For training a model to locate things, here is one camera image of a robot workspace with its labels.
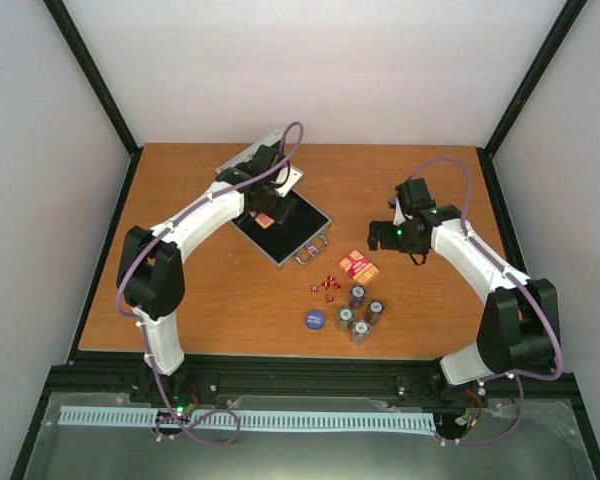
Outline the red card deck box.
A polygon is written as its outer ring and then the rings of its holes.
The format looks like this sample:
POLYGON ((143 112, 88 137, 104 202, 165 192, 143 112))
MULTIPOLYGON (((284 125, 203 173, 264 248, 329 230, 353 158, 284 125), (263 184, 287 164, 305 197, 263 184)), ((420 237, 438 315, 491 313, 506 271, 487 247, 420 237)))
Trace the red card deck box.
POLYGON ((267 229, 271 227, 275 220, 264 213, 252 213, 252 218, 254 222, 262 229, 267 229))
POLYGON ((367 285, 380 273, 379 268, 358 250, 347 254, 339 262, 339 267, 352 281, 360 285, 367 285))

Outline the aluminium poker case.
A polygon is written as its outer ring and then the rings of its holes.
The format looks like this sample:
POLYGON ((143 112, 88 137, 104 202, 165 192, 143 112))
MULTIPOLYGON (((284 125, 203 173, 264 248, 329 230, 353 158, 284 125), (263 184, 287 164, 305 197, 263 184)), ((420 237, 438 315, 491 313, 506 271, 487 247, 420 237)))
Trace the aluminium poker case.
MULTIPOLYGON (((251 177, 243 167, 260 145, 277 148, 285 156, 283 143, 286 133, 275 130, 234 156, 216 169, 216 179, 231 185, 238 185, 251 177)), ((257 247, 278 268, 295 259, 307 264, 326 247, 325 232, 331 219, 318 207, 296 191, 304 172, 287 164, 268 177, 243 189, 245 210, 231 221, 231 225, 257 247), (247 207, 247 192, 257 185, 267 185, 281 196, 294 197, 297 205, 291 217, 284 223, 275 222, 267 229, 260 228, 253 220, 247 207)))

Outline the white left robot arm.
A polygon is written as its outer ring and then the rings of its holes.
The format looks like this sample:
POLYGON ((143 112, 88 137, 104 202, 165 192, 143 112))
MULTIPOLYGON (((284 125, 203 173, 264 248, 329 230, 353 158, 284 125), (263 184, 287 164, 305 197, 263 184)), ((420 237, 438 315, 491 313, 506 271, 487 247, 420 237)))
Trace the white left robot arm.
POLYGON ((228 167, 198 199, 150 229, 130 229, 123 243, 115 306, 133 318, 144 343, 144 360, 158 372, 152 388, 166 402, 181 400, 188 378, 177 369, 184 360, 177 309, 185 294, 183 266, 195 249, 223 225, 252 211, 272 218, 286 205, 304 173, 283 165, 252 174, 228 167))

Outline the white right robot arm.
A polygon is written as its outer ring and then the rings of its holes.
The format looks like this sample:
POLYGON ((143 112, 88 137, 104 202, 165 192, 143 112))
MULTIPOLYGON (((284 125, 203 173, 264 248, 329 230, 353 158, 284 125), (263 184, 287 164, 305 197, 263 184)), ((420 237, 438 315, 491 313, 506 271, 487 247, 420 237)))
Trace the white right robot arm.
POLYGON ((395 250, 418 266, 433 251, 470 285, 483 305, 476 340, 442 357, 446 382, 526 376, 554 381, 564 371, 556 333, 557 292, 546 279, 532 280, 484 242, 452 205, 372 221, 367 243, 372 251, 395 250))

